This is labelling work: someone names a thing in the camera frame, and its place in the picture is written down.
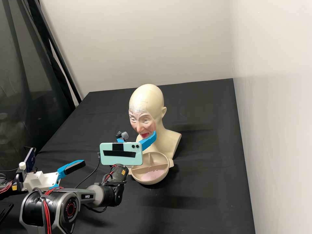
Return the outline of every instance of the mannequin shoulder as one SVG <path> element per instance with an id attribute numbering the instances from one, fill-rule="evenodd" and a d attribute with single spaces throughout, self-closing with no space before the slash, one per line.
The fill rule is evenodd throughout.
<path id="1" fill-rule="evenodd" d="M 176 139 L 176 140 L 180 140 L 180 138 L 182 136 L 181 133 L 171 131 L 171 130 L 167 130 L 166 135 L 167 135 L 167 137 L 172 138 L 172 139 Z"/>

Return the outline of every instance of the black cable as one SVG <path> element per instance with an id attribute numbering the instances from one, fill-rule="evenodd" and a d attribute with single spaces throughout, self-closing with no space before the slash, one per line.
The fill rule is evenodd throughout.
<path id="1" fill-rule="evenodd" d="M 104 207 L 103 210 L 98 211 L 98 210 L 95 210 L 95 209 L 93 209 L 93 208 L 91 208 L 91 207 L 85 205 L 85 204 L 82 204 L 82 205 L 83 205 L 85 208 L 87 208 L 88 210 L 91 210 L 91 211 L 93 211 L 93 212 L 95 212 L 95 213 L 103 213 L 103 212 L 106 211 L 106 209 L 107 209 L 107 207 Z"/>
<path id="2" fill-rule="evenodd" d="M 98 169 L 98 166 L 100 165 L 100 159 L 101 159 L 101 156 L 100 156 L 100 153 L 97 154 L 98 155 L 98 164 L 97 164 L 97 167 L 93 170 L 93 172 L 91 172 L 90 175 L 88 175 L 83 181 L 81 181 L 75 188 L 77 188 L 79 185 L 81 185 L 83 182 L 85 182 L 86 179 L 88 179 L 93 173 L 95 173 L 95 171 Z"/>
<path id="3" fill-rule="evenodd" d="M 42 196 L 43 196 L 43 195 L 42 195 L 42 191 L 41 191 L 39 188 L 37 188 L 37 187 L 33 188 L 33 190 L 32 190 L 32 191 L 37 191 L 37 192 L 39 192 L 40 197 L 42 197 Z"/>
<path id="4" fill-rule="evenodd" d="M 11 172 L 11 171 L 16 171 L 17 169 L 18 169 L 18 167 L 15 169 L 12 169 L 12 170 L 6 170 L 6 171 L 0 171 L 0 172 Z"/>

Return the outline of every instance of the mannequin face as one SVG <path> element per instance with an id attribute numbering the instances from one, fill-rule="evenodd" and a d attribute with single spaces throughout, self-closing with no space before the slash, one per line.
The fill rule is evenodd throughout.
<path id="1" fill-rule="evenodd" d="M 129 117 L 131 126 L 143 139 L 156 131 L 156 121 L 147 111 L 129 110 Z"/>

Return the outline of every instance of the blue strap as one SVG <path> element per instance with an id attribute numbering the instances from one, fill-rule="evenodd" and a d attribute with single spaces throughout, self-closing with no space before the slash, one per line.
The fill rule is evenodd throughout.
<path id="1" fill-rule="evenodd" d="M 124 140 L 122 138 L 117 138 L 118 143 L 124 143 Z"/>
<path id="2" fill-rule="evenodd" d="M 62 167 L 60 167 L 60 168 L 57 170 L 57 172 L 59 173 L 59 174 L 58 174 L 58 178 L 57 178 L 57 180 L 55 181 L 55 184 L 54 184 L 52 187 L 50 187 L 49 189 L 52 189 L 52 188 L 54 188 L 54 187 L 58 187 L 58 186 L 59 186 L 57 183 L 58 183 L 58 181 L 59 181 L 60 179 L 63 179 L 63 178 L 66 176 L 65 170 L 66 170 L 67 167 L 69 167 L 69 166 L 71 166 L 71 165 L 73 165 L 73 164 L 76 164 L 76 163 L 82 163 L 83 161 L 84 161 L 84 160 L 76 160 L 76 161 L 73 161 L 73 162 L 71 162 L 71 163 L 68 163 L 68 164 L 66 164 L 66 165 L 64 165 L 64 166 L 62 166 Z"/>
<path id="3" fill-rule="evenodd" d="M 151 144 L 153 144 L 157 139 L 157 134 L 156 131 L 153 132 L 153 134 L 146 138 L 146 139 L 142 139 L 139 142 L 142 145 L 142 151 L 146 150 Z"/>

